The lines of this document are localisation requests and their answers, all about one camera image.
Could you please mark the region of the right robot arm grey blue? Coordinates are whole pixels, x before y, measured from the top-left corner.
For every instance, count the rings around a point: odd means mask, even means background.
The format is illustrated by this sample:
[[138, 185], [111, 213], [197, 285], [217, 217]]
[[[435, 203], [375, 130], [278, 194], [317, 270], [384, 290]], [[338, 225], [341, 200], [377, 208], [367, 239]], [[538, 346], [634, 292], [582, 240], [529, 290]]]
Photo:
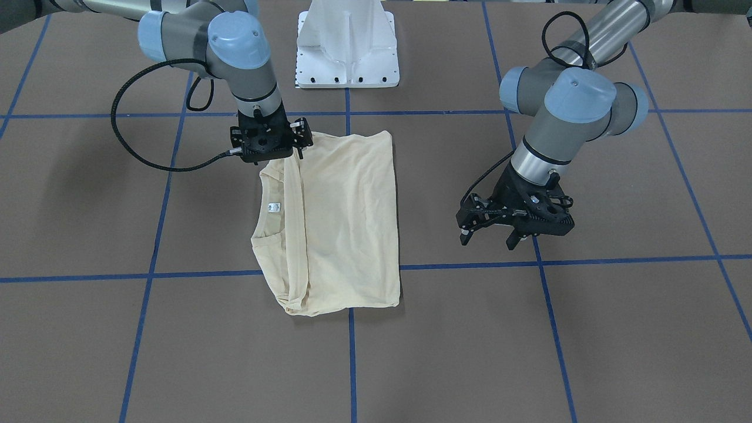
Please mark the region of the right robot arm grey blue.
[[116, 124], [126, 89], [150, 72], [177, 67], [195, 72], [198, 80], [226, 81], [237, 105], [237, 126], [229, 129], [231, 149], [217, 159], [239, 156], [256, 164], [302, 155], [313, 144], [308, 121], [287, 118], [258, 9], [256, 1], [3, 1], [1, 19], [2, 32], [56, 12], [137, 22], [140, 50], [154, 64], [115, 94], [110, 122], [120, 144], [135, 155]]

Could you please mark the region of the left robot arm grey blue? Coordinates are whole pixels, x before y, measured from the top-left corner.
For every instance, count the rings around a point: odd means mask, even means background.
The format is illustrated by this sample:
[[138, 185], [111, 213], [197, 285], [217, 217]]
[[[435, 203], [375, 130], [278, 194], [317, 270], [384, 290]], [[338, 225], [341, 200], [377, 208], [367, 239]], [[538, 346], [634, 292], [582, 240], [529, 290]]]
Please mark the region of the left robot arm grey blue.
[[511, 227], [510, 250], [529, 236], [564, 236], [574, 227], [574, 201], [560, 185], [567, 167], [586, 142], [637, 128], [649, 108], [643, 89], [613, 83], [597, 69], [618, 59], [650, 24], [677, 12], [750, 16], [750, 2], [610, 1], [589, 22], [575, 12], [557, 14], [571, 16], [580, 29], [556, 46], [543, 33], [545, 59], [502, 78], [504, 107], [533, 121], [516, 149], [500, 159], [505, 169], [492, 194], [481, 198], [468, 189], [462, 196], [456, 214], [461, 244], [492, 225]]

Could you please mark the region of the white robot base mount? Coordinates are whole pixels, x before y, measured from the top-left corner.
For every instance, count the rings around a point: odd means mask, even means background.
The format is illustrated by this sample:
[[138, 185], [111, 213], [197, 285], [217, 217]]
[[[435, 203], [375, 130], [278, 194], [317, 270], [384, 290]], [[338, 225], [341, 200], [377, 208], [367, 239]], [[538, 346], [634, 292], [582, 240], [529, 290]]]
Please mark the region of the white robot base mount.
[[395, 88], [397, 32], [381, 1], [312, 1], [297, 18], [301, 89]]

